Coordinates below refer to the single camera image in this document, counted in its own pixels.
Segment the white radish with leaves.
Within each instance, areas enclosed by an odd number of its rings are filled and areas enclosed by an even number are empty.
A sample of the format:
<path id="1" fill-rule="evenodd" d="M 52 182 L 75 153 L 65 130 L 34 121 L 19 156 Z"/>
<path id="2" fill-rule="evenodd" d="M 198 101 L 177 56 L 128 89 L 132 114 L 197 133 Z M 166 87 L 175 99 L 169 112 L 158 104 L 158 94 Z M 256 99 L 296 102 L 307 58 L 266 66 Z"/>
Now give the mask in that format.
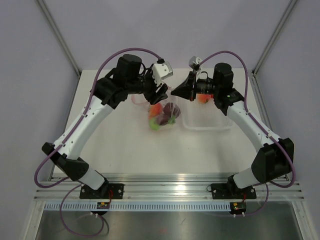
<path id="1" fill-rule="evenodd" d="M 167 124 L 168 125 L 174 125 L 176 123 L 176 117 L 172 116 L 168 121 Z"/>

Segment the dark purple fruit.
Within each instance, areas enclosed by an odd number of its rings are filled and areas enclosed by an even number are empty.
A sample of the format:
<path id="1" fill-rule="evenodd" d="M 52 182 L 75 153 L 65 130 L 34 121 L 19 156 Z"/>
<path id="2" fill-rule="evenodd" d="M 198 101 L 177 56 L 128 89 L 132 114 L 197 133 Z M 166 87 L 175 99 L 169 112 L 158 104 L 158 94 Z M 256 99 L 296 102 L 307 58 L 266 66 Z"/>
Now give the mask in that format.
<path id="1" fill-rule="evenodd" d="M 168 102 L 164 107 L 163 107 L 163 113 L 166 115 L 166 116 L 169 116 L 171 117 L 174 113 L 174 110 L 175 110 L 175 107 L 176 107 L 176 104 L 173 103 L 173 102 Z"/>

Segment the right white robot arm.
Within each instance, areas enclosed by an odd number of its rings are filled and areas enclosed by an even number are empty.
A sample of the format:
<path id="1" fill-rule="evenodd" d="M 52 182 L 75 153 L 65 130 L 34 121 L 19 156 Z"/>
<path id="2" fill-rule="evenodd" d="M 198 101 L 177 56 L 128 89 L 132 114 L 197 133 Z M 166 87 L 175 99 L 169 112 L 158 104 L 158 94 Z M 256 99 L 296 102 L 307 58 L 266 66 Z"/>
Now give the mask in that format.
<path id="1" fill-rule="evenodd" d="M 249 168 L 230 176 L 226 190 L 230 197 L 239 198 L 245 189 L 266 184 L 294 172 L 294 143 L 281 138 L 255 118 L 246 106 L 245 98 L 233 87 L 234 73 L 227 63 L 218 63 L 213 76 L 198 78 L 195 70 L 171 94 L 195 100 L 198 94 L 213 96 L 215 106 L 244 132 L 256 150 Z"/>

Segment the clear zip top bag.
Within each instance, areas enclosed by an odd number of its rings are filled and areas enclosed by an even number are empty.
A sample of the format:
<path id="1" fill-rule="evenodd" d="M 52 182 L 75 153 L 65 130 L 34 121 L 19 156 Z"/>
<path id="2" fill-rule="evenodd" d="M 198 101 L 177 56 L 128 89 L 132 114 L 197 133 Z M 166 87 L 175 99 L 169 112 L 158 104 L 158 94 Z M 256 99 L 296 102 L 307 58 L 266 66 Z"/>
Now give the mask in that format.
<path id="1" fill-rule="evenodd" d="M 131 102 L 144 110 L 148 127 L 151 131 L 162 131 L 177 128 L 182 121 L 182 110 L 178 105 L 178 98 L 171 95 L 172 87 L 168 87 L 167 98 L 151 105 L 143 94 L 133 94 Z"/>

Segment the dark red apple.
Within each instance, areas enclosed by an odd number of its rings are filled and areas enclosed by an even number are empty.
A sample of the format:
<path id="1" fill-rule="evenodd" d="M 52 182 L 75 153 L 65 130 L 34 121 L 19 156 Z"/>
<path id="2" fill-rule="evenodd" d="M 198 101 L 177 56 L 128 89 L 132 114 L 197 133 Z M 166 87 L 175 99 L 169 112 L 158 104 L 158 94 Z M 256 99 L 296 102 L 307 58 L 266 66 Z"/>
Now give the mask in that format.
<path id="1" fill-rule="evenodd" d="M 174 106 L 174 109 L 173 109 L 173 111 L 172 111 L 172 115 L 173 115 L 176 119 L 181 115 L 181 110 L 180 110 L 180 108 L 179 108 L 177 105 Z"/>

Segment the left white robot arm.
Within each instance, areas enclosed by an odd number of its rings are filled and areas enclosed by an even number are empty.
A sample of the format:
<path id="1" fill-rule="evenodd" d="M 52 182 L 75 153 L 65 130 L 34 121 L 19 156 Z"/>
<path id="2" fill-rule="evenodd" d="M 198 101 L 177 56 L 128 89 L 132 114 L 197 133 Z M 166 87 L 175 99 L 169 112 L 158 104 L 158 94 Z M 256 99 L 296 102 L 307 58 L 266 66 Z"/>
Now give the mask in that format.
<path id="1" fill-rule="evenodd" d="M 100 123 L 129 95 L 144 95 L 151 104 L 165 100 L 168 86 L 163 80 L 173 75 L 170 64 L 159 59 L 141 70 L 142 59 L 124 54 L 115 68 L 104 77 L 95 78 L 87 105 L 69 128 L 54 143 L 46 142 L 42 151 L 72 181 L 88 186 L 97 199 L 108 194 L 109 182 L 81 159 L 81 152 Z"/>

